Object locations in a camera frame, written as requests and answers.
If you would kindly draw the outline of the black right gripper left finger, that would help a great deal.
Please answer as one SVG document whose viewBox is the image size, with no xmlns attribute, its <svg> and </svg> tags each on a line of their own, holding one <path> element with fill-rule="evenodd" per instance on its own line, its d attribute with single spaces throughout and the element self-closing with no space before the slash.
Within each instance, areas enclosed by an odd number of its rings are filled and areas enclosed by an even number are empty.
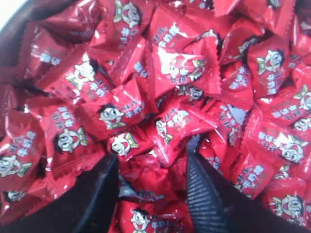
<svg viewBox="0 0 311 233">
<path fill-rule="evenodd" d="M 106 233 L 119 195 L 118 159 L 104 156 L 63 196 L 2 233 Z"/>
</svg>

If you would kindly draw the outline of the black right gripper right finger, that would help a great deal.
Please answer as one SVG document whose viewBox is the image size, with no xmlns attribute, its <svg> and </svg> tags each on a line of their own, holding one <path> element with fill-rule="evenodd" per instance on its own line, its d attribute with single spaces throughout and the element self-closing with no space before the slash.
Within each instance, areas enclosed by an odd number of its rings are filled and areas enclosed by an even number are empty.
<svg viewBox="0 0 311 233">
<path fill-rule="evenodd" d="M 199 154 L 198 134 L 187 143 L 187 204 L 197 233 L 307 233 L 234 188 Z"/>
</svg>

